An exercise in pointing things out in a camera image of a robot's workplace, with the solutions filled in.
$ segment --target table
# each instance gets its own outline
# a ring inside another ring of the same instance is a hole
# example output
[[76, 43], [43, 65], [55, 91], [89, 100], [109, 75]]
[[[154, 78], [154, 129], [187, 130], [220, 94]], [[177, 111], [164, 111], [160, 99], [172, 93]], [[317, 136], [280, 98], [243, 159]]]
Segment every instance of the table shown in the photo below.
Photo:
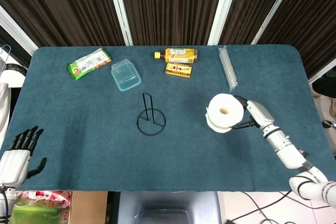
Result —
[[[105, 47], [116, 63], [125, 58], [142, 83], [121, 92], [103, 66], [75, 81], [67, 63], [98, 47], [44, 47], [35, 51], [1, 152], [35, 125], [44, 128], [31, 168], [48, 158], [20, 189], [39, 190], [288, 190], [296, 170], [284, 167], [257, 128], [212, 131], [206, 107], [228, 84], [218, 46], [195, 46], [191, 78], [164, 73], [154, 52], [165, 47]], [[310, 94], [297, 50], [288, 45], [228, 46], [238, 86], [232, 94], [259, 101], [309, 160], [336, 180], [335, 160]], [[137, 115], [142, 92], [166, 116], [166, 128], [142, 135]]]

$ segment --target small box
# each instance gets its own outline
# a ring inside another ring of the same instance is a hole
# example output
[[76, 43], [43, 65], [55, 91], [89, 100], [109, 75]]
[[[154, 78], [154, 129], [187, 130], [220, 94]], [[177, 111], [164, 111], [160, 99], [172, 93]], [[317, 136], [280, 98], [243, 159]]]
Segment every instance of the small box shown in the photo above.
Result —
[[190, 78], [192, 66], [181, 63], [168, 63], [166, 74]]

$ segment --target robotic hand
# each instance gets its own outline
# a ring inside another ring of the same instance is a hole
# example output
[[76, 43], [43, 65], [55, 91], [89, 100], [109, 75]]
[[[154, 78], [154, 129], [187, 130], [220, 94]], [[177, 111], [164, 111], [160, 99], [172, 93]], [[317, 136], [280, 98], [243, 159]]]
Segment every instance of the robotic hand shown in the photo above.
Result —
[[232, 126], [234, 129], [256, 126], [288, 169], [298, 169], [299, 174], [289, 179], [291, 189], [303, 199], [322, 200], [336, 207], [336, 183], [329, 182], [324, 174], [307, 161], [291, 143], [289, 136], [273, 125], [274, 119], [258, 102], [234, 96], [250, 113], [250, 121]]
[[39, 174], [46, 165], [47, 158], [44, 157], [36, 169], [28, 171], [30, 157], [43, 132], [43, 129], [35, 132], [37, 128], [18, 134], [0, 160], [0, 223], [9, 222], [17, 198], [15, 188], [25, 179]]

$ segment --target wire stand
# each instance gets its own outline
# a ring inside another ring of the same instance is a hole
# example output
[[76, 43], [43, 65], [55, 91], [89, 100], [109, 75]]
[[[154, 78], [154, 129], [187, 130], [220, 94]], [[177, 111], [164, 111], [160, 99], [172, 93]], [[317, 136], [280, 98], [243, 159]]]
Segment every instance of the wire stand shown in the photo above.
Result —
[[[150, 107], [150, 109], [147, 109], [145, 95], [148, 95], [149, 98], [151, 99], [151, 107]], [[143, 104], [145, 105], [145, 109], [144, 109], [143, 111], [141, 111], [140, 114], [138, 115], [138, 119], [137, 119], [137, 121], [136, 121], [136, 122], [137, 122], [136, 124], [137, 124], [138, 130], [139, 130], [142, 134], [144, 134], [144, 135], [146, 135], [146, 136], [156, 136], [156, 135], [160, 134], [160, 133], [163, 131], [163, 129], [165, 128], [165, 126], [166, 126], [166, 117], [164, 116], [164, 114], [163, 114], [160, 110], [158, 110], [158, 109], [154, 109], [154, 108], [153, 108], [153, 99], [152, 99], [152, 96], [151, 96], [149, 93], [147, 93], [147, 92], [143, 92], [143, 93], [142, 93], [142, 98], [143, 98]], [[151, 110], [151, 111], [152, 111], [152, 121], [153, 121], [153, 124], [160, 126], [160, 130], [159, 130], [158, 132], [156, 132], [156, 133], [153, 133], [153, 134], [149, 134], [149, 133], [144, 132], [144, 131], [140, 128], [140, 126], [139, 126], [139, 119], [143, 119], [143, 120], [146, 120], [146, 121], [149, 121], [149, 120], [150, 120], [150, 118], [148, 117], [148, 110]], [[161, 115], [161, 117], [163, 118], [163, 124], [160, 124], [160, 123], [155, 122], [155, 119], [154, 119], [154, 111], [156, 111], [159, 115]]]

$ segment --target white robotic arm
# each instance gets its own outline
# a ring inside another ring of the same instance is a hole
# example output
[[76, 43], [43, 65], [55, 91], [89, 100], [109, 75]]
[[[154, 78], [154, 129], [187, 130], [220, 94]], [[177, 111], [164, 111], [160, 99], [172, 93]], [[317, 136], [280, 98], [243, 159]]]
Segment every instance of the white robotic arm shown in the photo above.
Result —
[[15, 188], [39, 174], [46, 165], [44, 157], [36, 169], [28, 171], [30, 157], [43, 132], [43, 129], [36, 130], [37, 126], [18, 134], [0, 160], [0, 223], [9, 222], [17, 198]]
[[266, 108], [258, 102], [235, 96], [247, 108], [251, 115], [251, 122], [234, 125], [239, 129], [257, 126], [264, 133], [274, 152], [288, 169], [298, 169], [300, 173], [289, 179], [289, 185], [294, 193], [303, 199], [322, 200], [332, 207], [336, 207], [336, 183], [329, 182], [325, 175], [307, 161], [291, 143], [289, 136], [274, 126], [274, 119]]

